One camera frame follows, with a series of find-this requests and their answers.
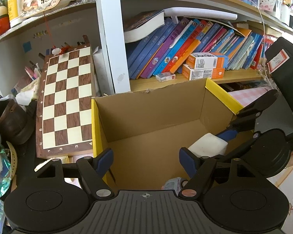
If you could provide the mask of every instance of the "cardboard flap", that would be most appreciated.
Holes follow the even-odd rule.
[[[97,97],[95,101],[108,142],[197,120],[206,79],[164,88]]]

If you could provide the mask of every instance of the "paper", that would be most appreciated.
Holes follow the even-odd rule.
[[[31,102],[31,99],[34,95],[36,89],[36,85],[28,91],[23,91],[20,92],[19,94],[16,95],[16,101],[19,105],[29,105],[29,103]]]
[[[283,63],[285,63],[290,57],[282,49],[279,54],[277,54],[270,62],[268,62],[269,73],[271,74],[277,68],[279,68]]]

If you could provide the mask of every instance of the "black device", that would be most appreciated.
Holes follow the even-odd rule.
[[[217,136],[230,141],[252,129],[253,137],[225,156],[198,158],[181,148],[190,180],[179,194],[113,192],[102,180],[113,163],[111,149],[76,163],[53,159],[5,199],[12,234],[281,234],[289,202],[266,179],[285,168],[293,149],[293,116],[280,92],[243,108]],[[78,178],[82,189],[65,177]]]

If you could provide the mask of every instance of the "small white box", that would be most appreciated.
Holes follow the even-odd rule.
[[[155,78],[159,81],[159,82],[165,82],[165,81],[168,81],[168,80],[172,80],[172,79],[175,79],[176,78],[176,75],[171,73],[171,72],[164,72],[164,73],[160,73],[160,74],[157,74],[155,76]]]

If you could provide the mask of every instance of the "cardboard box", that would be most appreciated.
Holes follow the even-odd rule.
[[[212,53],[192,53],[186,64],[192,69],[216,68],[217,56]]]
[[[171,178],[189,178],[179,163],[179,149],[208,132],[221,132],[241,108],[208,79],[97,97],[92,100],[94,156],[102,149],[113,149],[111,170],[117,186],[106,175],[113,190],[160,189]],[[239,133],[227,150],[251,137],[250,131]]]

